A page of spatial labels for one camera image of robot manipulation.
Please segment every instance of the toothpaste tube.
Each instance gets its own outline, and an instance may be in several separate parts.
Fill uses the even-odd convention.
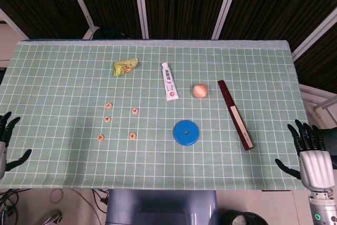
[[[167,63],[162,63],[162,67],[163,67],[163,78],[166,92],[166,100],[167,101],[177,100],[179,99],[179,97],[173,82],[169,65]]]

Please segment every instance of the blue plastic lid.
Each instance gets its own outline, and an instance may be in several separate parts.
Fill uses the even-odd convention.
[[[179,121],[173,128],[173,137],[181,145],[192,145],[199,138],[199,129],[192,121]]]

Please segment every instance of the robot finger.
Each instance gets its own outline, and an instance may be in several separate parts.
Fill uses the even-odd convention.
[[[0,140],[6,143],[5,147],[8,147],[9,141],[12,137],[13,128],[15,124],[19,122],[19,120],[20,120],[20,117],[16,117],[15,119],[11,120],[10,123],[7,125],[6,130]]]
[[[306,134],[307,134],[308,139],[309,139],[310,148],[314,149],[314,150],[317,150],[318,149],[318,142],[316,140],[316,135],[315,135],[314,131],[306,123],[304,123],[303,126],[304,126],[304,128],[306,130]]]
[[[304,150],[309,150],[310,149],[309,139],[308,139],[308,135],[306,133],[304,126],[299,120],[295,120],[295,124],[299,128],[299,133],[300,133],[301,141],[303,143]]]
[[[278,165],[278,167],[284,171],[285,173],[301,180],[301,173],[297,170],[290,169],[289,167],[285,166],[280,159],[275,159],[275,163]]]
[[[301,138],[299,134],[297,133],[296,129],[292,125],[288,124],[288,129],[290,130],[291,135],[293,136],[297,155],[300,155],[300,152],[303,151],[303,145],[301,142]]]
[[[23,154],[23,156],[20,157],[18,160],[7,163],[5,171],[10,171],[11,169],[13,169],[15,167],[18,167],[19,165],[23,164],[24,162],[27,161],[27,159],[29,158],[29,156],[31,154],[32,154],[31,149],[26,150],[26,152]]]
[[[9,119],[9,117],[11,117],[11,115],[12,115],[12,112],[8,112],[4,116],[1,116],[1,119],[0,119],[0,138],[2,137],[2,135],[5,132],[7,120]]]
[[[318,148],[320,150],[325,150],[324,139],[323,139],[323,136],[322,136],[320,130],[315,125],[312,125],[312,129],[313,129],[313,131],[315,133],[315,136],[316,136],[316,141],[317,141],[317,144],[318,144]]]

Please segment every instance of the robotic hand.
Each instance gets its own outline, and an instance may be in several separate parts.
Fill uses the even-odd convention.
[[[6,113],[4,116],[0,115],[0,179],[4,176],[6,171],[10,171],[11,169],[23,164],[29,158],[32,152],[32,150],[29,149],[18,160],[6,163],[7,148],[12,136],[12,131],[15,124],[20,120],[20,117],[17,117],[11,120],[10,123],[6,126],[7,120],[11,115],[11,112]]]
[[[336,224],[337,208],[332,197],[335,186],[330,154],[325,150],[324,140],[319,129],[312,128],[295,120],[299,133],[288,124],[299,156],[300,171],[290,169],[279,159],[276,164],[285,173],[302,180],[303,185],[311,191],[309,204],[314,225]]]

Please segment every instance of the yellow plastic wrapper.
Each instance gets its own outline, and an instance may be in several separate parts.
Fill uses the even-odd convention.
[[[116,63],[113,63],[114,67],[114,76],[120,76],[127,72],[130,72],[136,68],[138,64],[138,58],[122,60]]]

